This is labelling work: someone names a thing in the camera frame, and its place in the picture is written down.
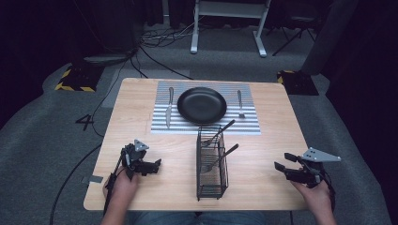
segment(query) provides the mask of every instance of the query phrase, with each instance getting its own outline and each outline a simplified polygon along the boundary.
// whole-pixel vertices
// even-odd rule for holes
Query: person's arm
[[[337,224],[331,210],[329,188],[325,181],[322,181],[319,185],[313,188],[307,188],[301,183],[292,181],[291,183],[301,193],[302,197],[304,197],[304,201],[307,203],[309,210],[315,216],[317,224]]]
[[[112,191],[112,197],[101,225],[124,224],[126,212],[138,188],[138,174],[135,174],[130,180],[123,170],[124,168],[122,167],[117,170],[118,176]],[[102,189],[105,199],[108,193],[108,189],[105,186],[108,181],[105,182]]]

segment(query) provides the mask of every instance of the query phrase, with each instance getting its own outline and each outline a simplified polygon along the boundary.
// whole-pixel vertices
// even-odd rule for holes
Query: gray carpet
[[[164,69],[140,69],[142,73],[152,79],[181,79],[181,76],[174,73],[170,70]],[[190,77],[190,72],[188,70],[178,70],[178,73],[181,73],[187,77]],[[137,70],[135,69],[122,69],[116,70],[114,77],[108,87],[107,93],[108,96],[103,100],[101,107],[113,108],[115,105],[115,101],[117,98],[118,90],[120,89],[120,85],[123,79],[126,78],[144,78]]]
[[[267,37],[263,34],[268,57],[261,58],[252,37],[253,29],[255,27],[206,30],[199,36],[199,51],[195,55],[190,54],[190,37],[167,47],[145,50],[169,68],[189,71],[195,80],[275,83],[277,71],[299,69],[312,46],[311,39],[303,35],[272,57],[271,54],[285,42],[282,31],[276,30]],[[165,70],[141,50],[137,59],[143,71]],[[2,224],[49,223],[56,194],[69,172],[102,140],[92,127],[83,131],[84,125],[75,124],[75,121],[86,114],[93,114],[99,106],[94,117],[95,129],[102,135],[106,131],[112,113],[109,107],[113,101],[109,98],[105,104],[102,100],[122,65],[104,70],[96,93],[55,91],[67,66],[50,74],[43,84],[44,94],[18,111],[0,130]],[[121,70],[122,77],[132,69],[128,62]],[[325,97],[328,80],[322,75],[313,80],[320,96],[289,98],[307,144],[343,159],[342,162],[325,165],[337,191],[335,217],[338,223],[390,224],[379,184]],[[101,212],[83,208],[86,185],[81,183],[83,176],[92,173],[97,156],[98,151],[88,157],[65,185],[55,209],[54,224],[100,223]],[[265,213],[268,224],[290,224],[289,212]],[[295,224],[314,224],[308,211],[295,211],[293,219]]]

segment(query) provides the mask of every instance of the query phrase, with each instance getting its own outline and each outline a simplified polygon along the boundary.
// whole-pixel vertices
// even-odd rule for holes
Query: white stand
[[[257,31],[253,31],[254,40],[257,44],[261,57],[266,57],[267,52],[261,40],[264,22],[268,14],[269,1],[266,4],[244,4],[244,3],[225,3],[225,2],[207,2],[196,0],[194,27],[192,34],[191,53],[198,52],[199,38],[199,15],[224,16],[224,17],[243,17],[260,19]]]

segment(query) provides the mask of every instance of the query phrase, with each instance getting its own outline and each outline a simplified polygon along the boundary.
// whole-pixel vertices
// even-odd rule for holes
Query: wire dish rack
[[[217,135],[210,144],[206,143],[221,129],[219,127],[199,127],[196,142],[196,195],[200,198],[221,198],[228,188],[223,134]]]

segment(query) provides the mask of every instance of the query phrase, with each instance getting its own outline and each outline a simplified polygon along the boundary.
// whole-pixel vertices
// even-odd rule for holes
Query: black plate
[[[226,112],[226,101],[213,89],[194,87],[182,93],[177,108],[186,120],[202,126],[222,119]]]

